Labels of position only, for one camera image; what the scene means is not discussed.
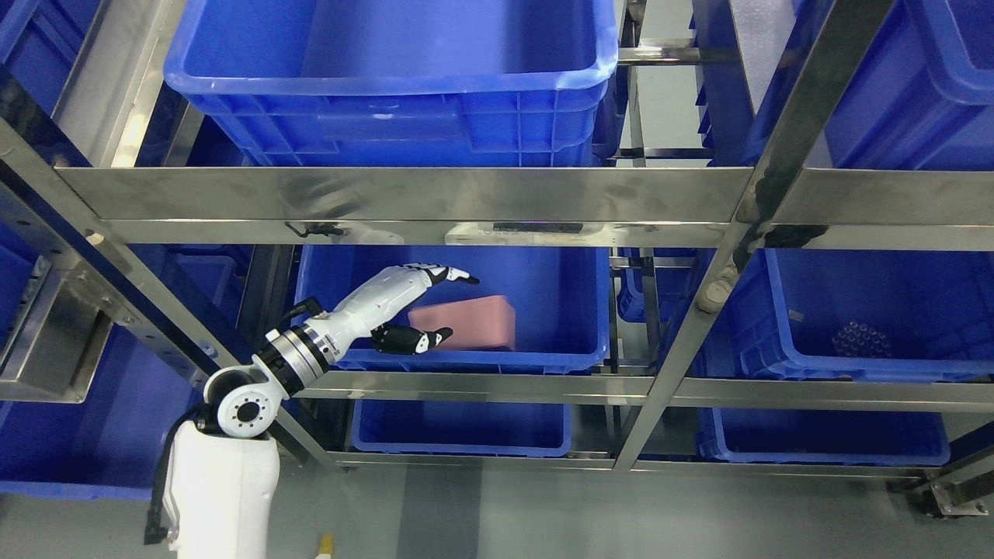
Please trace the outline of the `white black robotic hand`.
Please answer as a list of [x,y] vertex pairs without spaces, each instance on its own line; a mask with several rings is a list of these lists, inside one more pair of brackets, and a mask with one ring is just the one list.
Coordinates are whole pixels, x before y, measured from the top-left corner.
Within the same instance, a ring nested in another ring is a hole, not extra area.
[[339,302],[332,311],[306,319],[301,340],[327,363],[339,361],[353,343],[369,339],[379,352],[393,355],[419,355],[450,339],[451,327],[423,332],[412,326],[391,325],[389,321],[411,307],[437,284],[479,284],[465,270],[437,264],[388,266]]

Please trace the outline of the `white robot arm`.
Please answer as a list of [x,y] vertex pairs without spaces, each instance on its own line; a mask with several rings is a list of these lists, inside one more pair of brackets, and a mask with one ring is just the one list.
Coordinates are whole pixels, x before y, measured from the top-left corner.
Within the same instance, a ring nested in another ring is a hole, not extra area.
[[301,325],[267,333],[246,364],[214,373],[203,400],[171,425],[157,464],[143,542],[177,558],[263,558],[280,455],[270,428],[283,403],[330,371],[361,336],[349,312],[315,298]]

